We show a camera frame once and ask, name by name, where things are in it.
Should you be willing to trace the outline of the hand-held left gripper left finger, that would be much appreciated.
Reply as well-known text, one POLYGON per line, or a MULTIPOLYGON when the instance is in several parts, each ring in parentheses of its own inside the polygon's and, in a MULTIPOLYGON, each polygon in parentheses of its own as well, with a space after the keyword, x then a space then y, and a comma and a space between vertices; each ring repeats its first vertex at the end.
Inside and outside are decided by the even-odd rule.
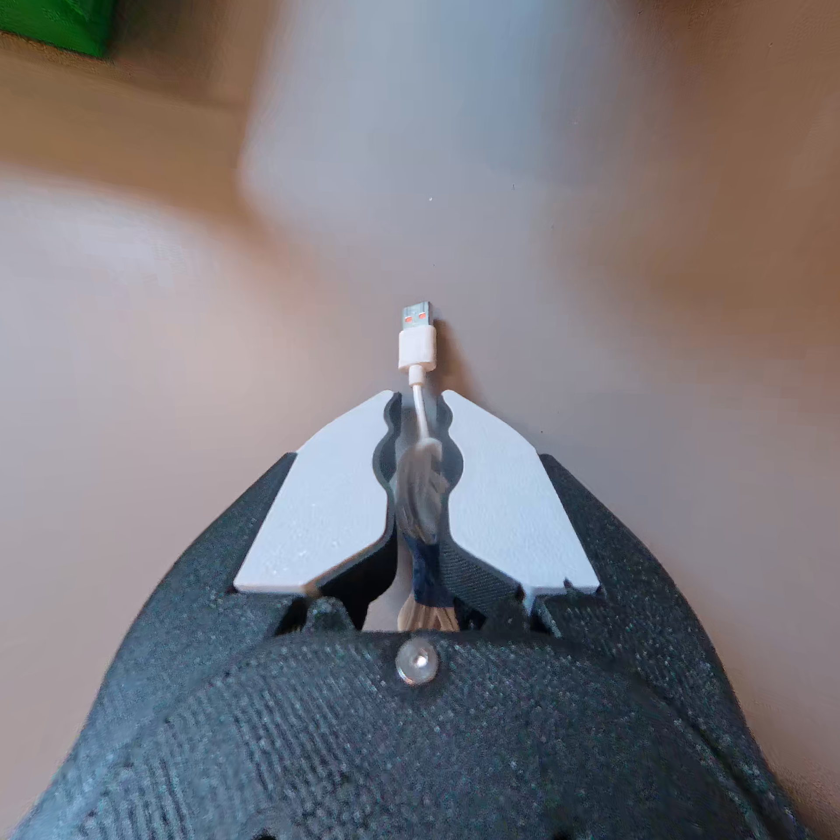
POLYGON ((396 576, 391 481, 402 408, 400 393, 379 392, 293 454, 236 573, 237 592, 332 597, 364 625, 396 576))

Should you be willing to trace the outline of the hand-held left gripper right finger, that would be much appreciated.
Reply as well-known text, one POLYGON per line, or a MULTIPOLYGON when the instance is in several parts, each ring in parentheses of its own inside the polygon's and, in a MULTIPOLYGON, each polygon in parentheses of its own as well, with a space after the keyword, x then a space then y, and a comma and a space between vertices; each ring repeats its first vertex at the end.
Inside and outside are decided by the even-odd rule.
POLYGON ((441 569, 451 594, 490 616, 508 599, 596 593, 601 583, 537 449, 452 390, 444 465, 451 488, 441 523, 441 569))

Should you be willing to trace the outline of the green plastic storage bin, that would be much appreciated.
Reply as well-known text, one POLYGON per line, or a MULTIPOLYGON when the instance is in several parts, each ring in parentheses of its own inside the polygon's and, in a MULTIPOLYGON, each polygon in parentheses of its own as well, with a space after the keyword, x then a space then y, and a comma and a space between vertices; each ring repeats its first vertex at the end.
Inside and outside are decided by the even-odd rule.
POLYGON ((114 1, 1 1, 1 30, 84 56, 102 58, 114 1))

